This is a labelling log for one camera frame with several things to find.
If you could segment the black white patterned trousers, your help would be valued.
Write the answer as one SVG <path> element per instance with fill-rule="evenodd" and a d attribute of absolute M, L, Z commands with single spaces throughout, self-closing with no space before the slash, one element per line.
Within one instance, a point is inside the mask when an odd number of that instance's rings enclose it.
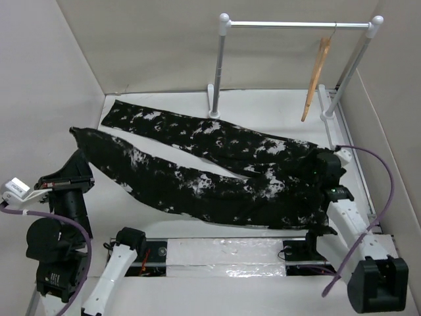
<path fill-rule="evenodd" d="M 271 136 L 223 120 L 115 101 L 103 126 L 188 153 L 224 174 L 157 157 L 93 128 L 72 127 L 86 160 L 138 202 L 228 226 L 323 229 L 323 176 L 314 143 Z"/>

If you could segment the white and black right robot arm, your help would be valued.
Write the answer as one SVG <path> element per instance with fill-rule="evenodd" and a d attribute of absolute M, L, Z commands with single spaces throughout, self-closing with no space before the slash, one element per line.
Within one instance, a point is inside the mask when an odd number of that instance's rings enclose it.
<path fill-rule="evenodd" d="M 336 145 L 332 153 L 316 156 L 322 181 L 321 209 L 333 227 L 314 228 L 306 235 L 304 251 L 311 259 L 323 257 L 335 274 L 323 289 L 325 298 L 338 281 L 347 286 L 347 297 L 357 313 L 403 311 L 407 301 L 409 267 L 393 257 L 373 234 L 392 202 L 395 184 L 390 179 L 389 197 L 383 210 L 367 224 L 350 190 L 339 183 L 351 160 L 350 145 Z"/>

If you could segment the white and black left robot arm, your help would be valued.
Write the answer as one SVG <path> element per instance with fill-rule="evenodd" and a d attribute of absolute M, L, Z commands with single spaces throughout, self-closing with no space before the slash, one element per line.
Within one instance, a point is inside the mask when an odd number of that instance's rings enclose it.
<path fill-rule="evenodd" d="M 76 150 L 57 172 L 42 176 L 34 191 L 47 190 L 49 212 L 29 227 L 26 257 L 36 260 L 38 292 L 44 298 L 74 301 L 86 281 L 92 252 L 86 250 L 93 235 L 84 194 L 94 185 L 91 168 Z M 104 247 L 110 259 L 88 299 L 76 306 L 77 315 L 106 315 L 114 294 L 134 261 L 147 253 L 143 231 L 124 227 Z"/>

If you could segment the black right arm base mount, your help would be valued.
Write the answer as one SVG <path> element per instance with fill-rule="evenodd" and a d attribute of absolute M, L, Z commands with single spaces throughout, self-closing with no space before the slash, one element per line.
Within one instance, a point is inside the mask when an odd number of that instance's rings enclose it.
<path fill-rule="evenodd" d="M 285 263 L 287 276 L 333 276 L 335 269 L 319 253 L 312 252 L 304 239 L 284 240 L 278 258 Z"/>

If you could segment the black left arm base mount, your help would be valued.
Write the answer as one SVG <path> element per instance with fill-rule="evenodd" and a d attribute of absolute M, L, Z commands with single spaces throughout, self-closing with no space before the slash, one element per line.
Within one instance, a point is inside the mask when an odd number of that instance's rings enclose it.
<path fill-rule="evenodd" d="M 138 257 L 126 272 L 126 277 L 165 277 L 167 239 L 148 239 L 143 257 Z"/>

